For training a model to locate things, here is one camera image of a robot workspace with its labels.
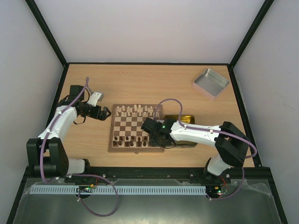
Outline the wooden chess board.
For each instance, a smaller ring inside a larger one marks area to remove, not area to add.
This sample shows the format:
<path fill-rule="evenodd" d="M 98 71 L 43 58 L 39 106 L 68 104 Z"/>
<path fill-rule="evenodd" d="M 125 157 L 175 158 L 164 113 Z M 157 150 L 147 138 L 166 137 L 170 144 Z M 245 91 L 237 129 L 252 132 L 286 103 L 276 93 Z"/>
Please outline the wooden chess board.
<path fill-rule="evenodd" d="M 120 115 L 117 117 L 116 116 L 116 107 L 122 107 L 122 106 L 126 107 L 126 114 L 124 117 Z M 155 113 L 156 104 L 140 104 L 142 107 L 142 116 L 139 117 L 138 113 L 137 113 L 137 117 L 133 116 L 134 113 L 134 104 L 114 104 L 113 105 L 113 110 L 112 110 L 112 120 L 111 120 L 111 129 L 110 129 L 110 137 L 109 137 L 109 144 L 108 144 L 108 152 L 109 153 L 163 153 L 164 152 L 164 148 L 163 147 L 152 147 L 150 146 L 150 140 L 149 137 L 150 135 L 143 131 L 141 129 L 141 126 L 143 124 L 143 122 L 146 120 L 146 118 L 155 118 L 157 120 L 162 120 L 163 118 L 163 109 L 162 107 L 159 107 L 159 112 Z M 127 116 L 127 107 L 131 108 L 131 116 L 128 117 Z M 144 108 L 145 106 L 148 107 L 148 111 L 149 108 L 152 106 L 153 107 L 153 116 L 150 117 L 150 113 L 147 117 L 144 116 Z M 114 137 L 119 137 L 122 136 L 123 137 L 123 142 L 122 145 L 113 146 L 113 140 Z M 129 137 L 129 141 L 131 139 L 131 136 L 135 136 L 136 137 L 136 141 L 135 141 L 135 146 L 131 147 L 129 145 L 129 147 L 125 147 L 125 137 L 128 136 Z M 145 142 L 143 140 L 144 136 L 148 137 L 147 142 L 147 146 L 144 147 L 143 146 L 143 142 Z M 141 138 L 141 142 L 142 142 L 142 146 L 141 147 L 137 147 L 136 143 L 137 143 L 137 138 L 140 137 Z"/>

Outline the gold tin box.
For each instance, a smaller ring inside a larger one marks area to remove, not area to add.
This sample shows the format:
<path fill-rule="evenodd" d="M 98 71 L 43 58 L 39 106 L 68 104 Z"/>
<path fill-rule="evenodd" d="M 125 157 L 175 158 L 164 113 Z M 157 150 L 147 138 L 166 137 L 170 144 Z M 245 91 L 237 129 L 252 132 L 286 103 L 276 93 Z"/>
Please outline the gold tin box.
<path fill-rule="evenodd" d="M 165 115 L 164 116 L 164 120 L 165 119 L 178 119 L 178 115 Z M 187 124 L 195 124 L 195 117 L 192 115 L 182 115 L 181 116 L 181 121 L 183 123 L 187 123 Z M 197 143 L 196 142 L 191 142 L 191 141 L 175 141 L 172 142 L 170 145 L 166 146 L 166 148 L 174 148 L 174 147 L 178 147 L 178 148 L 194 148 L 196 147 Z"/>

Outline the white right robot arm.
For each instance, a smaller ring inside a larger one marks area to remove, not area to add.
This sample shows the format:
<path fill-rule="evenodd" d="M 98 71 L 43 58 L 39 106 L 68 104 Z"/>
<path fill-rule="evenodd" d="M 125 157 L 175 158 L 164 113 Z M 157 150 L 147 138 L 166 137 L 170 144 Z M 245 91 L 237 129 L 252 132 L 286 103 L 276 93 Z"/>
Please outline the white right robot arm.
<path fill-rule="evenodd" d="M 213 183 L 230 167 L 242 168 L 247 158 L 257 154 L 257 148 L 231 122 L 220 126 L 200 126 L 168 118 L 157 121 L 146 118 L 141 129 L 149 134 L 151 144 L 170 146 L 177 141 L 189 141 L 216 148 L 218 155 L 208 159 L 203 176 Z"/>

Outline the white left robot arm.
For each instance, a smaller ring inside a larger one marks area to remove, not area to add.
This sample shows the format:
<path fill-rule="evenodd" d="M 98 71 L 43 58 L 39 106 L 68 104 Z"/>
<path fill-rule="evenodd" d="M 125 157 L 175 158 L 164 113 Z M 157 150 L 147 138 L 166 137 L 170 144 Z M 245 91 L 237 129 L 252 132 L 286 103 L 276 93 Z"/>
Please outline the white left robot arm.
<path fill-rule="evenodd" d="M 84 173 L 87 160 L 68 158 L 63 141 L 77 117 L 106 120 L 111 115 L 107 107 L 97 104 L 103 97 L 102 92 L 92 91 L 87 85 L 70 86 L 69 94 L 59 101 L 45 130 L 26 144 L 28 168 L 33 177 L 49 182 L 51 178 Z"/>

